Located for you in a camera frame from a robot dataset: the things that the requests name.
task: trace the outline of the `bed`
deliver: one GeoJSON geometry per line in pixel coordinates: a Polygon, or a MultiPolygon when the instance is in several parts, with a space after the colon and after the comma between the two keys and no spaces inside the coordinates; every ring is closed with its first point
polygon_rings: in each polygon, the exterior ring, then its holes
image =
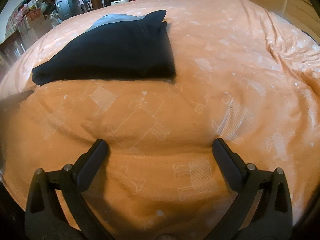
{"type": "Polygon", "coordinates": [[[116,239],[203,239],[235,197],[212,158],[212,141],[222,137],[246,163],[284,169],[297,224],[320,177],[319,65],[315,40],[248,0],[143,0],[73,17],[0,84],[1,99],[34,90],[4,129],[3,183],[24,209],[37,168],[59,170],[102,138],[110,158],[84,197],[108,231],[116,239]],[[174,80],[32,82],[32,68],[102,16],[160,9],[174,80]]]}

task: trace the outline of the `clothing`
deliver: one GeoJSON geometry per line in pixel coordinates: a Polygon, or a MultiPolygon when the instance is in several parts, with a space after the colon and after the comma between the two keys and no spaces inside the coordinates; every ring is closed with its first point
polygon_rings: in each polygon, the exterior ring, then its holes
{"type": "Polygon", "coordinates": [[[110,14],[70,41],[49,61],[32,69],[37,85],[74,79],[147,79],[175,75],[162,22],[165,10],[136,17],[110,14]]]}

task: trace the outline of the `wooden headboard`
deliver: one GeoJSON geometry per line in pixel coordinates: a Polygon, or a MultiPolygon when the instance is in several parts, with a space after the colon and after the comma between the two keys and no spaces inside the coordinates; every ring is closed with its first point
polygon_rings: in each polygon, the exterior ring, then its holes
{"type": "Polygon", "coordinates": [[[309,0],[250,0],[283,17],[320,43],[320,18],[309,0]]]}

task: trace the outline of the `clamp jaw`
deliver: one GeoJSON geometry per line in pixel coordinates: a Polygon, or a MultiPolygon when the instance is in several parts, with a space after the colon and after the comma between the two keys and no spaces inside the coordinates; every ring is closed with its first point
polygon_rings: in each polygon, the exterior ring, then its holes
{"type": "MultiPolygon", "coordinates": [[[[108,152],[108,144],[98,139],[74,165],[66,164],[60,171],[36,170],[25,215],[25,232],[30,240],[115,240],[81,195],[108,152]],[[81,231],[68,224],[55,190],[62,191],[81,231]]],[[[212,152],[230,188],[238,195],[204,240],[288,240],[292,234],[292,206],[284,171],[260,171],[252,163],[246,165],[221,138],[214,140],[212,152]],[[263,194],[250,225],[239,230],[260,189],[263,194]]]]}

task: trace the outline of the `bedsheet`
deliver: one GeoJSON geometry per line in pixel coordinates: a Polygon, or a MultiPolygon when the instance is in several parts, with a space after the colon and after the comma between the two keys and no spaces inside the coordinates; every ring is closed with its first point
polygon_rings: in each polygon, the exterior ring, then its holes
{"type": "Polygon", "coordinates": [[[37,168],[59,170],[102,138],[110,156],[83,195],[110,233],[203,239],[235,197],[212,156],[222,137],[246,163],[284,169],[296,223],[320,178],[319,78],[320,47],[247,0],[142,0],[88,12],[43,36],[0,84],[1,98],[35,91],[2,138],[4,183],[25,208],[37,168]],[[102,16],[161,9],[175,80],[32,82],[33,67],[102,16]]]}

